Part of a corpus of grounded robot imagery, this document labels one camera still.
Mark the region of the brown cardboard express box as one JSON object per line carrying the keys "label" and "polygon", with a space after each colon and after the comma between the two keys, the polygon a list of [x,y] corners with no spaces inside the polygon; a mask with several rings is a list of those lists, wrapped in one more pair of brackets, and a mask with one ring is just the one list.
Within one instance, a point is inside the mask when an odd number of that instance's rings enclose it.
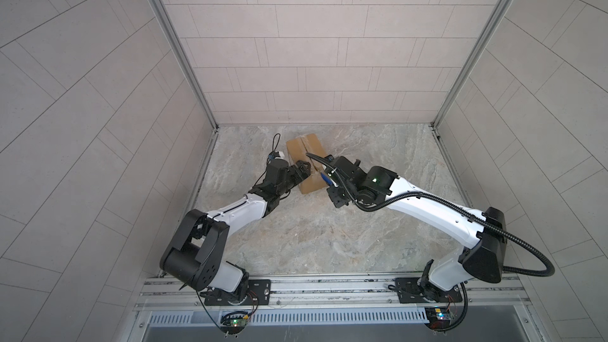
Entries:
{"label": "brown cardboard express box", "polygon": [[318,136],[315,134],[308,134],[288,140],[287,149],[293,163],[298,161],[310,163],[310,176],[299,185],[300,193],[303,195],[310,194],[328,186],[321,175],[325,169],[323,165],[307,156],[307,153],[312,153],[321,158],[328,155],[321,145]]}

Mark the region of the blue utility knife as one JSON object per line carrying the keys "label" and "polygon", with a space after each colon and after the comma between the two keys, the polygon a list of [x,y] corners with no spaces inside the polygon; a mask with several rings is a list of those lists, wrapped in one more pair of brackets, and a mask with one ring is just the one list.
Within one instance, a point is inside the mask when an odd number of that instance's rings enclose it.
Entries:
{"label": "blue utility knife", "polygon": [[326,177],[325,174],[321,173],[321,178],[328,186],[333,186],[333,182],[328,177]]}

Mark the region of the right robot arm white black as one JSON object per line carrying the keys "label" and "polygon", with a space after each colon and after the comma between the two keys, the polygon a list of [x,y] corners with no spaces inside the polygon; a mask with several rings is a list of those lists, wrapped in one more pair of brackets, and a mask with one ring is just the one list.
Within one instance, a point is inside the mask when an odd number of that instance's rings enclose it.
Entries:
{"label": "right robot arm white black", "polygon": [[424,268],[418,286],[423,291],[449,291],[470,279],[500,283],[508,239],[504,214],[490,207],[482,212],[462,207],[428,193],[395,172],[374,166],[369,171],[360,161],[329,155],[324,158],[324,177],[331,182],[328,193],[336,207],[354,204],[364,212],[384,208],[411,215],[448,234],[460,246]]}

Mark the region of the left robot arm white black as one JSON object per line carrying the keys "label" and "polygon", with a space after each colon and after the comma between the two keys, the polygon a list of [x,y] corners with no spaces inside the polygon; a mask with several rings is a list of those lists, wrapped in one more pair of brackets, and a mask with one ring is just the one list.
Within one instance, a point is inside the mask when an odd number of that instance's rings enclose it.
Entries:
{"label": "left robot arm white black", "polygon": [[274,211],[310,173],[311,164],[307,161],[292,165],[283,158],[274,158],[266,166],[263,181],[242,199],[210,212],[189,211],[161,256],[160,269],[195,291],[213,288],[244,298],[249,274],[224,261],[227,240]]}

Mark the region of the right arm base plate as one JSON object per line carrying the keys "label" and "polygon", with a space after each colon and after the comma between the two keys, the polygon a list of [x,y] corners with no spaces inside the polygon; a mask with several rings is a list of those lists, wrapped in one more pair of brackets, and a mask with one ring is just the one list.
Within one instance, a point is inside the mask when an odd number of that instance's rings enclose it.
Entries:
{"label": "right arm base plate", "polygon": [[402,304],[416,303],[448,303],[463,302],[462,289],[454,286],[449,291],[443,291],[429,284],[419,284],[419,277],[405,277],[394,280],[393,291],[397,293],[399,302]]}

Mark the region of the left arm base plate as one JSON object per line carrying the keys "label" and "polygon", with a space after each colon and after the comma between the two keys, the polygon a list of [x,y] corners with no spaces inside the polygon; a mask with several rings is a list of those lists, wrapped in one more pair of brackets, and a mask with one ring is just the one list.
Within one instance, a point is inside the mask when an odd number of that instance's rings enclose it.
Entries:
{"label": "left arm base plate", "polygon": [[248,280],[235,292],[213,288],[204,296],[207,307],[245,307],[251,305],[267,306],[272,289],[271,280]]}

